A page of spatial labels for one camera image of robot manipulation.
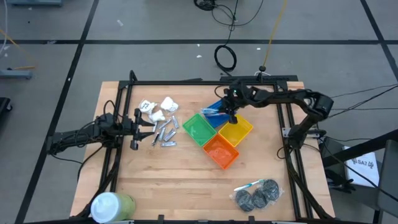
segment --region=yellow bin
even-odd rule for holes
[[[237,124],[226,123],[218,133],[236,147],[253,129],[253,125],[237,114]]]

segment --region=orange bin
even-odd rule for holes
[[[239,156],[239,152],[219,134],[208,141],[203,149],[223,169],[227,169]]]

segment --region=plastic bin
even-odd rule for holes
[[[219,134],[208,141],[203,149],[223,169],[227,169],[239,156],[239,152]]]
[[[193,115],[182,126],[199,146],[204,146],[217,134],[217,131],[200,114]]]
[[[226,123],[218,133],[236,147],[253,129],[253,125],[237,114],[237,124]]]
[[[219,100],[216,103],[213,103],[212,105],[210,105],[208,108],[218,109],[218,108],[220,108],[221,104],[222,104],[222,102],[221,102],[221,100]],[[228,114],[220,114],[220,115],[214,115],[214,116],[205,115],[205,118],[207,119],[207,121],[213,128],[217,128],[218,126],[224,124],[229,119],[229,115]]]

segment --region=gray floor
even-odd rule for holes
[[[63,7],[9,7],[9,35],[14,39],[78,40],[92,0],[66,0]],[[219,0],[233,7],[234,1]],[[240,1],[237,20],[248,20],[260,1]],[[395,0],[368,1],[385,39],[398,39]],[[264,1],[258,17],[237,27],[232,39],[268,39],[282,1]],[[222,12],[216,16],[225,19]],[[100,0],[87,39],[164,40],[225,39],[228,28],[192,1]],[[376,40],[360,1],[288,1],[276,39]],[[133,69],[140,80],[218,80],[213,44],[85,45],[63,107],[57,131],[79,128],[92,119],[101,82],[125,80]],[[37,61],[31,80],[0,80],[0,96],[12,98],[10,113],[0,134],[0,223],[12,223],[21,205],[44,137],[70,68],[76,45],[22,45]],[[235,75],[252,75],[262,63],[266,45],[231,44],[238,56]],[[389,46],[398,57],[398,45]],[[28,64],[15,46],[0,55],[0,68]],[[220,52],[221,63],[230,56]],[[267,71],[298,75],[307,88],[327,95],[397,83],[380,45],[273,45]],[[376,92],[336,99],[346,108]],[[364,107],[397,106],[396,90]],[[352,111],[320,124],[334,138],[373,138],[398,128],[395,111]],[[69,149],[60,157],[82,160],[84,150]],[[377,153],[382,159],[382,151]],[[78,166],[48,157],[26,221],[67,218],[76,187]],[[373,211],[331,191],[337,217],[371,222]],[[384,223],[397,220],[385,217]]]

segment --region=plastic bag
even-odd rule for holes
[[[155,108],[157,103],[151,103],[147,100],[142,100],[139,104],[139,110],[146,114],[152,114],[152,110]]]
[[[148,117],[153,123],[156,121],[164,121],[166,119],[162,110],[158,110],[155,113],[148,115]]]
[[[178,104],[174,103],[173,99],[167,96],[162,102],[162,104],[160,104],[160,107],[163,110],[174,112],[178,109]]]
[[[284,192],[278,183],[272,179],[264,179],[254,185],[256,186],[254,189],[248,187],[230,195],[244,212],[251,212],[256,208],[266,209],[268,206],[275,204]]]
[[[219,113],[218,109],[212,109],[212,108],[202,108],[200,112],[206,116],[218,116],[225,114],[225,113]]]

